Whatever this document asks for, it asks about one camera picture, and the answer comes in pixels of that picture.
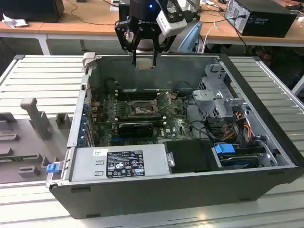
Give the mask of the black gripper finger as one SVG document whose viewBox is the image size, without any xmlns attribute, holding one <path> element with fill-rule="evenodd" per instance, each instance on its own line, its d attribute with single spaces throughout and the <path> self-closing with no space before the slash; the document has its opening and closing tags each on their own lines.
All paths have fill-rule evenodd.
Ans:
<svg viewBox="0 0 304 228">
<path fill-rule="evenodd" d="M 126 38 L 128 31 L 133 33 L 131 41 Z M 136 50 L 140 43 L 140 27 L 138 25 L 138 20 L 116 21 L 115 32 L 122 49 L 132 52 L 132 64 L 136 65 Z"/>
<path fill-rule="evenodd" d="M 153 47 L 154 47 L 154 53 L 153 53 L 153 67 L 156 67 L 156 61 L 157 61 L 157 56 L 161 52 L 167 52 L 171 45 L 173 44 L 174 40 L 176 39 L 176 36 L 170 36 L 165 38 L 165 40 L 160 43 L 159 42 L 159 35 L 161 33 L 160 29 L 152 27 L 152 41 L 153 41 Z"/>
</svg>

